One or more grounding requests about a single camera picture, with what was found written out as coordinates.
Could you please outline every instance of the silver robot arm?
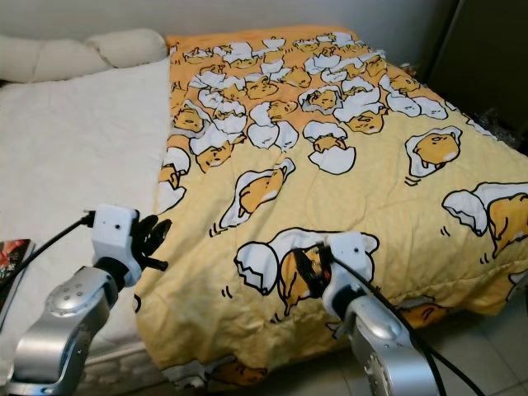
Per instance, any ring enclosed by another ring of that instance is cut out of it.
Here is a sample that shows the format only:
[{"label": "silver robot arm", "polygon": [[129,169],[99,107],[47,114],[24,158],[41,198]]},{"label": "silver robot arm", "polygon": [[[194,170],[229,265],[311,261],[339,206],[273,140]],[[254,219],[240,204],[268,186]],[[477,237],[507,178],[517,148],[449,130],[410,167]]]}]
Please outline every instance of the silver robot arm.
[{"label": "silver robot arm", "polygon": [[[361,234],[331,234],[324,245],[318,250],[319,258],[322,267],[329,266],[331,275],[322,293],[323,306],[332,316],[342,320],[337,335],[348,336],[354,356],[369,379],[372,394],[437,396],[439,391],[431,368],[412,344],[408,330],[342,266],[370,278],[371,263],[366,257]],[[314,286],[310,290],[322,290],[321,277],[317,280],[314,273],[309,274],[309,269],[301,276],[309,286]]]},{"label": "silver robot arm", "polygon": [[139,212],[102,205],[94,217],[94,266],[83,267],[56,287],[45,311],[16,347],[7,394],[70,395],[83,373],[88,349],[106,323],[123,287],[135,285],[150,266],[164,271],[167,263],[149,256],[170,227],[158,218],[139,222]]}]

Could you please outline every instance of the white mattress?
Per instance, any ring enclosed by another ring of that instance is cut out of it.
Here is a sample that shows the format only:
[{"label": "white mattress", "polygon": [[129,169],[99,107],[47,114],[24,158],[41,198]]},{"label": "white mattress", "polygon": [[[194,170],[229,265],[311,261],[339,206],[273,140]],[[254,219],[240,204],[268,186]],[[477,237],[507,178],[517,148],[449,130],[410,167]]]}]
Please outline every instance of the white mattress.
[{"label": "white mattress", "polygon": [[[0,240],[31,238],[42,244],[83,209],[101,203],[152,213],[169,129],[168,95],[167,59],[0,90]],[[46,295],[91,264],[90,237],[90,229],[77,229],[31,264],[0,332],[0,384]],[[137,356],[143,349],[133,296],[132,289],[121,292],[93,341],[90,367],[105,355]]]}]

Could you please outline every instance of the book cover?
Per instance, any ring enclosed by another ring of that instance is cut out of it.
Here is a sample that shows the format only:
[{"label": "book cover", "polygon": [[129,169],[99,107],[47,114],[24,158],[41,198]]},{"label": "book cover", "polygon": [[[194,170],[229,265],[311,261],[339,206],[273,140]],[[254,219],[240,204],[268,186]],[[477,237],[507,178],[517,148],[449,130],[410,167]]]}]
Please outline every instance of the book cover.
[{"label": "book cover", "polygon": [[[0,242],[0,285],[14,272],[33,251],[35,245],[30,239],[16,239]],[[0,330],[6,318],[18,284],[24,276],[22,271],[18,276],[9,281],[7,288],[0,292]]]}]

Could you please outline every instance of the white wall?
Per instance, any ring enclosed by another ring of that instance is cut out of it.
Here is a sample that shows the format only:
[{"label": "white wall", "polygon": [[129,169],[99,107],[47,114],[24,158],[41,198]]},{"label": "white wall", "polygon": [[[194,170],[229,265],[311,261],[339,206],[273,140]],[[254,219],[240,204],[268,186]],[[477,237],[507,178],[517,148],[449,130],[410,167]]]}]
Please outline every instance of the white wall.
[{"label": "white wall", "polygon": [[450,5],[451,0],[0,0],[0,32],[83,39],[135,27],[191,35],[339,25],[387,50],[396,64],[417,63],[436,42]]}]

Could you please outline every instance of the bed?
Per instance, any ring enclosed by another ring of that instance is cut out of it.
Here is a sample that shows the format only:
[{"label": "bed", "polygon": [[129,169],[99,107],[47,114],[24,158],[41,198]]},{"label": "bed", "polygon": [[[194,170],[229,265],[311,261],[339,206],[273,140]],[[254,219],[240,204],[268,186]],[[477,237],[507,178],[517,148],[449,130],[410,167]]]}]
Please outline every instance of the bed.
[{"label": "bed", "polygon": [[[135,318],[133,291],[120,297],[80,391],[158,369],[178,389],[229,389],[345,346],[291,254],[330,233],[362,233],[369,281],[416,326],[495,314],[526,283],[528,159],[383,51],[321,26],[167,44],[156,64],[0,91],[1,238],[42,243],[101,202],[172,221],[155,254],[169,268],[144,272]],[[88,230],[74,235],[26,274],[1,378],[91,256]]]},{"label": "bed", "polygon": [[[84,209],[113,203],[152,213],[168,118],[168,61],[0,91],[0,239],[42,244]],[[25,274],[0,332],[0,384],[46,295],[92,260],[90,230],[51,247]],[[97,334],[80,394],[120,394],[163,381],[123,290]]]}]

